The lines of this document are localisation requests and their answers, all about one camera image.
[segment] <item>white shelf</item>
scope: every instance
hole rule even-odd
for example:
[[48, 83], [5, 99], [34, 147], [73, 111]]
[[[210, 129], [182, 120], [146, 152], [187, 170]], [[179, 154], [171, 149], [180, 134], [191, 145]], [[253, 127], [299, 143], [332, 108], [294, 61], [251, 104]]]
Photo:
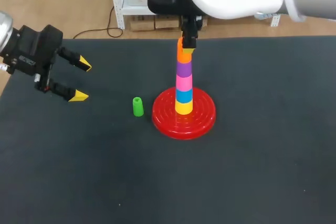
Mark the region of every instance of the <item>white shelf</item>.
[[132, 6], [128, 5], [126, 0], [122, 0], [122, 15], [155, 15], [148, 9], [148, 6]]

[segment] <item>wire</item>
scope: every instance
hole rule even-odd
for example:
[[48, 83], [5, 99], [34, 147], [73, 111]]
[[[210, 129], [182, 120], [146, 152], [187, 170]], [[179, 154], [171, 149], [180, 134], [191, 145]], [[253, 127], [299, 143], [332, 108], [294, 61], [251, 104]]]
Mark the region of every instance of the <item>wire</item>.
[[[91, 32], [91, 31], [106, 31], [107, 34], [111, 37], [111, 38], [119, 38], [123, 35], [124, 31], [118, 27], [110, 27], [111, 25], [111, 18], [112, 18], [112, 12], [114, 10], [114, 7], [111, 8], [111, 11], [110, 11], [110, 17], [109, 17], [109, 22], [107, 24], [107, 28], [103, 28], [103, 29], [91, 29], [91, 30], [85, 30], [85, 31], [81, 31], [80, 33], [76, 34], [73, 39], [76, 39], [78, 36], [84, 34], [84, 33], [88, 33], [88, 32]], [[114, 35], [111, 35], [110, 34], [110, 30], [119, 30], [120, 31], [120, 35], [117, 35], [117, 36], [114, 36]]]

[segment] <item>black mat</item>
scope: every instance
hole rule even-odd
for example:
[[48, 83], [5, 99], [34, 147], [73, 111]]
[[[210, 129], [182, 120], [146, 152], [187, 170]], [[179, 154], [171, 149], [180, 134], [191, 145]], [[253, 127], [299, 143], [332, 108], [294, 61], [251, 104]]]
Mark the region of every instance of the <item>black mat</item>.
[[1, 224], [336, 223], [336, 37], [199, 41], [194, 84], [218, 119], [194, 142], [150, 119], [176, 41], [65, 44], [93, 69], [59, 60], [54, 77], [87, 102], [20, 73], [0, 98]]

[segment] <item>red base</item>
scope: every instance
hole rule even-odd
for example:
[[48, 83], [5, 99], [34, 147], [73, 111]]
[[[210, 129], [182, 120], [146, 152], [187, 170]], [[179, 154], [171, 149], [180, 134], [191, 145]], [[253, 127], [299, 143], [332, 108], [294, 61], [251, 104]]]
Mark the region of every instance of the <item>red base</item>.
[[166, 136], [178, 140], [192, 140], [206, 134], [216, 121], [216, 108], [211, 97], [194, 88], [194, 109], [189, 115], [175, 112], [175, 88], [162, 92], [153, 105], [153, 122]]

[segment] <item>floor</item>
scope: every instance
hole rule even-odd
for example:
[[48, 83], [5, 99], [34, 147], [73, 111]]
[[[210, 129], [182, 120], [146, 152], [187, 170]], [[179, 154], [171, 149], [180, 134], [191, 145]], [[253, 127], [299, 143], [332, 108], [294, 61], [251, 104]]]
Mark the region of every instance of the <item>floor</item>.
[[[96, 28], [106, 28], [112, 0], [0, 0], [0, 9], [14, 18], [14, 26], [23, 24], [41, 30], [51, 24], [64, 32], [65, 38]], [[111, 26], [116, 26], [115, 18]], [[125, 31], [122, 39], [136, 38], [178, 38], [179, 31]], [[200, 38], [226, 37], [268, 37], [268, 36], [310, 36], [336, 35], [336, 22], [309, 18], [305, 23], [293, 23], [283, 17], [277, 28], [269, 26], [269, 20], [258, 21], [253, 18], [238, 20], [209, 21], [209, 26], [200, 33]], [[109, 38], [105, 31], [86, 33], [80, 38]], [[8, 75], [0, 72], [0, 91], [3, 90]]]

